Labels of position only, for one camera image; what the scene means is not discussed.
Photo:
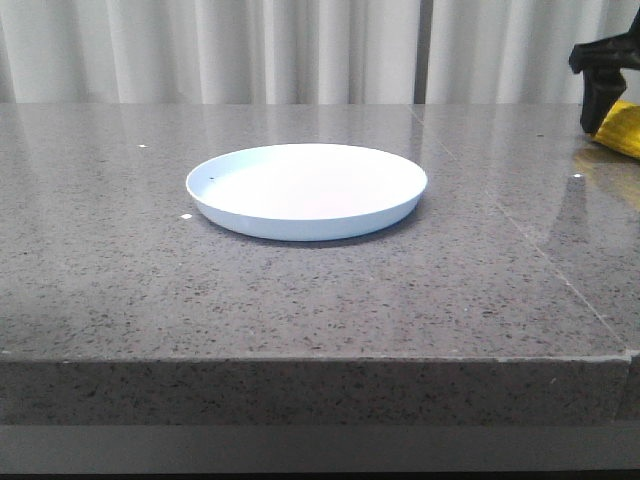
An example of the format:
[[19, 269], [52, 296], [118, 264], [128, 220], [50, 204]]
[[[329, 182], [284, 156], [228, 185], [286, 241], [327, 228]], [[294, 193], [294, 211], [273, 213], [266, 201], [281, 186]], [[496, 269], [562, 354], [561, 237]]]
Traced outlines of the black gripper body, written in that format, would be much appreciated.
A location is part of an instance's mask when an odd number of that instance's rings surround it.
[[568, 60], [574, 74], [585, 69], [639, 69], [639, 13], [626, 33], [575, 44]]

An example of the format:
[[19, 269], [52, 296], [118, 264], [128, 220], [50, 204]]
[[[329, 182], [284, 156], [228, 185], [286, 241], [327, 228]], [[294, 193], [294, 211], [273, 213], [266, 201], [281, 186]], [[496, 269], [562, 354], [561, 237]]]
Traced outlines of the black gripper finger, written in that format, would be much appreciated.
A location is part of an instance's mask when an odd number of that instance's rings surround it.
[[589, 68], [583, 71], [584, 95], [580, 124], [587, 134], [595, 134], [614, 103], [627, 88], [619, 69]]

